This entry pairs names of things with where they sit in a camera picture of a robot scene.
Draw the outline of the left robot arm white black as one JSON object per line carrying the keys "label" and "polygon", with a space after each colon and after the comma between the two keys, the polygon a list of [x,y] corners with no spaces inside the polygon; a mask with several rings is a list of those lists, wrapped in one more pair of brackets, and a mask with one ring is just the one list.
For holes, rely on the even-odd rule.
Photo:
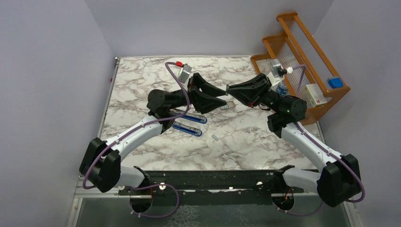
{"label": "left robot arm white black", "polygon": [[187,88],[168,92],[153,89],[148,95],[149,112],[136,125],[112,138],[99,137],[90,141],[79,172],[84,176],[83,188],[97,188],[107,192],[115,186],[130,186],[137,194],[148,190],[147,174],[139,167],[122,167],[121,162],[147,140],[159,136],[170,128],[193,136],[201,136],[200,129],[175,122],[184,118],[206,123],[202,114],[226,105],[220,96],[226,92],[208,83],[199,73],[189,79]]}

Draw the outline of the staple box tray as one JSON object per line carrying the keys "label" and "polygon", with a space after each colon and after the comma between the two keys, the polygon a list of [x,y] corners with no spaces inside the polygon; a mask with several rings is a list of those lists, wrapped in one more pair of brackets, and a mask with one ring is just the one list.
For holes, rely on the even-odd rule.
{"label": "staple box tray", "polygon": [[221,110],[228,110],[231,108],[235,108],[234,101],[228,101],[224,106],[220,107]]}

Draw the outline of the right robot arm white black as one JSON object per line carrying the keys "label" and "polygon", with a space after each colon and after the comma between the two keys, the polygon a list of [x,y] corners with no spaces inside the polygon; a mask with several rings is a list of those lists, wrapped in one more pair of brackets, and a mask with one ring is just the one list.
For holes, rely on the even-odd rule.
{"label": "right robot arm white black", "polygon": [[359,163],[352,154],[342,155],[322,143],[301,124],[305,118],[306,101],[296,96],[281,96],[272,88],[263,73],[253,79],[227,86],[226,92],[248,107],[259,104],[274,113],[267,117],[269,130],[293,145],[316,167],[317,172],[286,166],[274,174],[273,187],[285,192],[290,187],[319,195],[330,207],[347,202],[361,202],[366,190],[361,181]]}

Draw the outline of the grey staple strip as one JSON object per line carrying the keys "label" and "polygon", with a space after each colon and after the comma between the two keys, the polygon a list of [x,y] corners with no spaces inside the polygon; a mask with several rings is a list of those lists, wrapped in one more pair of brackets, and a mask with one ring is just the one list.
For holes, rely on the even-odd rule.
{"label": "grey staple strip", "polygon": [[216,140],[216,141],[218,141],[219,140],[219,138],[216,136],[216,135],[212,135],[212,138],[214,139],[214,140]]}

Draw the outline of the blue black stapler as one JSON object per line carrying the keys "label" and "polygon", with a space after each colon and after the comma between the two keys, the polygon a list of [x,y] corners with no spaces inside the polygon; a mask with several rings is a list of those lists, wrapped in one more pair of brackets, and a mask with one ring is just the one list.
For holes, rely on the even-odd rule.
{"label": "blue black stapler", "polygon": [[[170,109],[170,112],[174,113],[176,115],[180,115],[180,114],[184,113],[183,110],[179,110],[179,109]],[[193,122],[202,123],[202,124],[206,124],[208,122],[208,120],[207,120],[207,118],[205,116],[194,114],[194,113],[193,114],[192,113],[186,113],[181,118],[184,118],[186,120],[193,121]]]}

